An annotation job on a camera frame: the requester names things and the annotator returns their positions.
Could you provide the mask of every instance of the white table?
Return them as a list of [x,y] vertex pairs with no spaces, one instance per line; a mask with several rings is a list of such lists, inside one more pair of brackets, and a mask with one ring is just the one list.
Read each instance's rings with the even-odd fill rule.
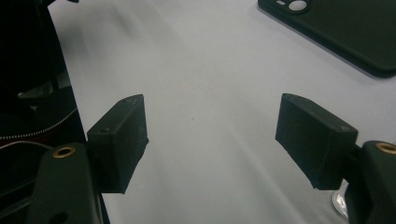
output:
[[256,0],[50,6],[87,132],[143,93],[149,144],[112,223],[347,223],[274,139],[280,97],[309,98],[368,140],[396,141],[396,78],[365,75]]

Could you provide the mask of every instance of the phone case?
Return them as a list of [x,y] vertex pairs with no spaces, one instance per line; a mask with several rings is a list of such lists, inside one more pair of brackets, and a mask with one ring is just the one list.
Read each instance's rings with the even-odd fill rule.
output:
[[396,75],[396,0],[259,0],[259,7],[373,76]]

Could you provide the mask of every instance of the table surface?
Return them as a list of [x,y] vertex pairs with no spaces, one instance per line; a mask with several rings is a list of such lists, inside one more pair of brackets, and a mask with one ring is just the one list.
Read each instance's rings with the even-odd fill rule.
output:
[[145,95],[149,144],[112,223],[347,223],[275,140],[283,92],[396,141],[396,78],[371,77],[256,0],[81,0],[50,7],[87,132]]

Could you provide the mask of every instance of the brass screw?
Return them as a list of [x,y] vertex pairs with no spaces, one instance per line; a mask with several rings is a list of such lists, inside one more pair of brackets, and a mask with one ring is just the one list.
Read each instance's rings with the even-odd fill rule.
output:
[[396,146],[390,143],[377,143],[376,148],[388,154],[396,155]]
[[52,156],[56,159],[61,159],[75,153],[76,149],[73,147],[62,147],[53,152]]

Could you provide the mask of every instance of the white tabletop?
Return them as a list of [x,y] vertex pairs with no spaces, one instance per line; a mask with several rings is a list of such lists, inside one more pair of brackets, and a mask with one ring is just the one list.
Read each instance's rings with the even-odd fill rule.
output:
[[368,140],[396,141],[396,78],[364,74],[256,0],[81,0],[50,6],[87,132],[145,95],[148,138],[112,223],[347,223],[275,140],[283,92]]

